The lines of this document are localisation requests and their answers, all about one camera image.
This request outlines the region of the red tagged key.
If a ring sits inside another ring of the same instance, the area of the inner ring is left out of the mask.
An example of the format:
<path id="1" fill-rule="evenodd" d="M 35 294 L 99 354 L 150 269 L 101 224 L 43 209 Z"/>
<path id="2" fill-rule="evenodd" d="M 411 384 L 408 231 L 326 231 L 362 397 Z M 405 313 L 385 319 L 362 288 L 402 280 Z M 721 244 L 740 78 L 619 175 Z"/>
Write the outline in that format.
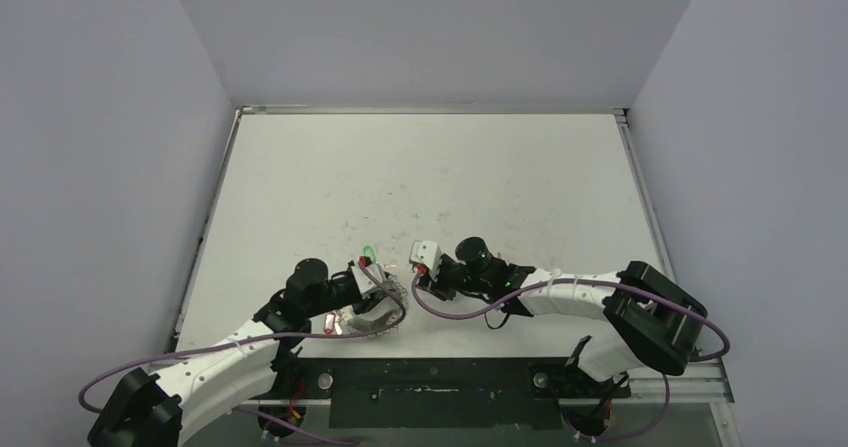
<path id="1" fill-rule="evenodd" d="M 340 316 L 337 312 L 329 312 L 325 315 L 322 330 L 326 335 L 337 336 L 343 333 Z"/>

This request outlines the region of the black tagged key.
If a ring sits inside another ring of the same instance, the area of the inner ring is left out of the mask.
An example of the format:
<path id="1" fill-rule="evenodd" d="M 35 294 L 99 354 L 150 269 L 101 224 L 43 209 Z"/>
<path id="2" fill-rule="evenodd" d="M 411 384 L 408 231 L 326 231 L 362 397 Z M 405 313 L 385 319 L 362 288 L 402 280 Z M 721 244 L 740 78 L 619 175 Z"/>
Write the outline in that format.
<path id="1" fill-rule="evenodd" d="M 482 314 L 482 318 L 486 328 L 490 331 L 502 329 L 509 321 L 511 314 L 504 311 L 504 308 L 509 304 L 506 302 L 492 303 L 486 306 L 486 311 Z"/>

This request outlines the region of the metal key organizer disc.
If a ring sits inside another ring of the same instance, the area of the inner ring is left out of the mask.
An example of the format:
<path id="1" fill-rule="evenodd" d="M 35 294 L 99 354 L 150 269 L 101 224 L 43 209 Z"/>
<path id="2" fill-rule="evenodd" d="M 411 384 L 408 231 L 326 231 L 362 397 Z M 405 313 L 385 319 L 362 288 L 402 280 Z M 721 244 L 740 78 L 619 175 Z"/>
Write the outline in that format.
<path id="1" fill-rule="evenodd" d="M 386 277 L 383 290 L 336 311 L 340 316 L 342 334 L 382 335 L 393 329 L 407 312 L 406 289 L 396 275 L 386 272 L 379 265 Z"/>

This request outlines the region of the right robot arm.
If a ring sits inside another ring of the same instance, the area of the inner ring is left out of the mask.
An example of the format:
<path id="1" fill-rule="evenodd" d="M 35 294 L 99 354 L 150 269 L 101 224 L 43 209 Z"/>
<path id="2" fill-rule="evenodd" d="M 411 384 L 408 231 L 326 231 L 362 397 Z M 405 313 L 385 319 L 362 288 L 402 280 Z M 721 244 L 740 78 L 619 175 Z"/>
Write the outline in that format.
<path id="1" fill-rule="evenodd" d="M 481 316 L 499 310 L 507 317 L 559 315 L 607 324 L 607 333 L 580 341 L 569 358 L 565 381 L 580 396 L 636 368 L 682 375 L 708 316 L 699 301 L 642 261 L 618 272 L 566 274 L 508 263 L 482 238 L 470 237 L 453 256 L 433 241 L 416 241 L 409 262 L 419 275 L 415 293 L 482 300 Z"/>

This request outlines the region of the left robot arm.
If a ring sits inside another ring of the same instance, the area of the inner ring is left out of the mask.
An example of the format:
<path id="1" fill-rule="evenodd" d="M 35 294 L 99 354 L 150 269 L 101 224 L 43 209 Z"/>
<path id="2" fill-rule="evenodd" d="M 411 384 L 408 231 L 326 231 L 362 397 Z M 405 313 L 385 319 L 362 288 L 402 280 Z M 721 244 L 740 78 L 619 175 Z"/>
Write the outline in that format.
<path id="1" fill-rule="evenodd" d="M 364 302 L 385 281 L 361 256 L 332 274 L 320 259 L 299 262 L 283 289 L 216 344 L 169 355 L 148 372 L 141 361 L 122 378 L 87 435 L 92 446 L 181 446 L 244 401 L 297 387 L 294 348 L 313 337 L 312 318 Z"/>

